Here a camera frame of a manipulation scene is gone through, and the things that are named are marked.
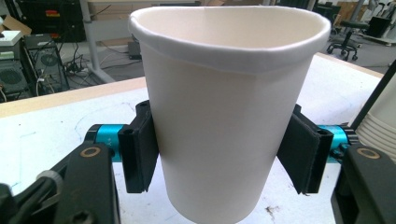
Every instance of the electronic equipment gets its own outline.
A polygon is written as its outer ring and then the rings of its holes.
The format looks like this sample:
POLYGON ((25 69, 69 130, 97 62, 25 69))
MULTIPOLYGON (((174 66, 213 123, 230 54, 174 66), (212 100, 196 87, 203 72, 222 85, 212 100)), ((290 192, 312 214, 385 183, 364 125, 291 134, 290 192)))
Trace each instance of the electronic equipment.
POLYGON ((28 57, 18 41, 13 46, 0 47, 0 102, 31 97, 33 70, 28 57))
POLYGON ((0 85, 5 95, 24 92, 27 82, 20 61, 0 60, 0 85))
POLYGON ((85 40, 81 6, 78 0, 17 0, 21 20, 32 34, 50 34, 55 41, 85 40))
POLYGON ((21 31, 3 31, 1 34, 3 37, 0 37, 0 47, 14 46, 22 37, 21 31))
POLYGON ((37 95, 70 89, 59 51, 49 34, 27 35, 25 47, 35 69, 37 95))

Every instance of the computer tower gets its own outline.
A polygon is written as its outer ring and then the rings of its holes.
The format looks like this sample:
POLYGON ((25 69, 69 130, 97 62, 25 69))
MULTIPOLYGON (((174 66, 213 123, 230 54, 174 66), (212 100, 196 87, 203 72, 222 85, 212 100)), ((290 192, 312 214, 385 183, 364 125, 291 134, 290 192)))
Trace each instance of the computer tower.
POLYGON ((27 35, 25 47, 35 70, 37 84, 41 91, 38 94, 51 94, 68 91, 62 60, 55 42, 49 34, 27 35))
POLYGON ((33 96, 34 74, 21 40, 0 47, 0 103, 33 96))

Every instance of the metal ring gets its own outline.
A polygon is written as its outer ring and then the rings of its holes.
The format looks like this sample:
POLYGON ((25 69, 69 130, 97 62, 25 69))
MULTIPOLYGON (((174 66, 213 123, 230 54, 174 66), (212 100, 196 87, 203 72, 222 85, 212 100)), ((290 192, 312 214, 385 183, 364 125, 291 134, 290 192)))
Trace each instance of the metal ring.
POLYGON ((82 157, 94 157, 97 154, 99 154, 100 148, 99 147, 87 147, 84 150, 82 150, 79 155, 82 157))
POLYGON ((367 157, 367 158, 373 159, 373 160, 381 158, 381 156, 377 152, 372 151, 371 149, 368 149, 368 148, 364 148, 364 147, 358 148, 358 153, 364 157, 367 157))

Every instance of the white table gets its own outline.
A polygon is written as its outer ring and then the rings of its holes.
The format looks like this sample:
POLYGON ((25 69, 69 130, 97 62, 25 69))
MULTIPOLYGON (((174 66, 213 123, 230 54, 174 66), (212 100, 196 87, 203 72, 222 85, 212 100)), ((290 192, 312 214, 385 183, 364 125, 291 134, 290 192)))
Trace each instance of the white table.
POLYGON ((116 39, 131 36, 128 32, 127 20, 115 21, 92 21, 91 12, 88 7, 92 4, 173 4, 173 3, 193 3, 193 0, 79 0, 82 11, 82 18, 85 28, 85 36, 87 37, 88 47, 91 55, 91 63, 88 68, 91 72, 97 75, 103 82, 115 82, 114 78, 109 76, 100 68, 98 59, 98 52, 96 49, 96 41, 116 39))
MULTIPOLYGON (((379 81, 379 74, 328 56, 315 56, 298 104, 316 124, 349 121, 379 81)), ((28 187, 78 146, 96 123, 130 123, 134 106, 148 99, 145 79, 0 104, 0 181, 14 193, 28 187)), ((329 163, 319 194, 297 195, 275 160, 255 210, 241 223, 334 223, 330 203, 340 165, 329 163)), ((125 192, 121 164, 114 164, 123 223, 190 223, 170 204, 160 159, 148 193, 125 192)))

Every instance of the stacked paper cup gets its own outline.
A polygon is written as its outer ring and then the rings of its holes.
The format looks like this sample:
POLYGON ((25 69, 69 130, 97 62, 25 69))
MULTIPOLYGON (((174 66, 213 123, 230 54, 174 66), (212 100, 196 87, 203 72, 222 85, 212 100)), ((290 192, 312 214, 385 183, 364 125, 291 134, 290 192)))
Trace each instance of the stacked paper cup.
POLYGON ((364 145, 382 150, 396 163, 396 76, 378 97, 356 133, 364 145))

